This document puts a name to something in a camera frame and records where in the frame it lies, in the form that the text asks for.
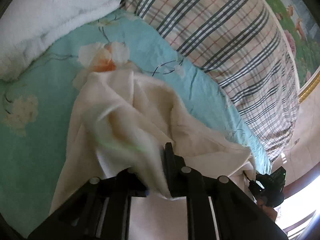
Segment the white pillow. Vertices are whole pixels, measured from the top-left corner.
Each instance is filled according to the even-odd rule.
[[[0,19],[0,79],[16,79],[57,39],[114,11],[120,1],[13,0]]]

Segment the checkered fabric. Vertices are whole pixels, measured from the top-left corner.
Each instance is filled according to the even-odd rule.
[[[298,111],[294,65],[261,0],[125,0],[179,53],[210,75],[274,161]]]

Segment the wall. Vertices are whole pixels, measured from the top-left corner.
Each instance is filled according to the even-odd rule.
[[[300,104],[296,127],[284,155],[276,159],[272,171],[280,166],[286,169],[286,186],[320,162],[320,84]]]

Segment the white cloth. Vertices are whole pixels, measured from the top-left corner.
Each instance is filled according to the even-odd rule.
[[[0,19],[0,79],[12,80],[51,44],[121,0],[13,0]]]
[[[205,176],[246,170],[254,179],[250,149],[228,142],[192,117],[164,82],[131,70],[91,73],[74,103],[67,159],[51,212],[90,178],[112,177],[133,167],[154,193],[132,200],[130,238],[181,239],[187,226],[185,200],[156,194],[170,197],[159,151],[166,142]],[[177,224],[166,228],[171,222]]]

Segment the painting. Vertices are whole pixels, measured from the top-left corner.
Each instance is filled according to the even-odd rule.
[[[266,0],[289,41],[297,66],[300,94],[318,79],[320,28],[302,0]]]

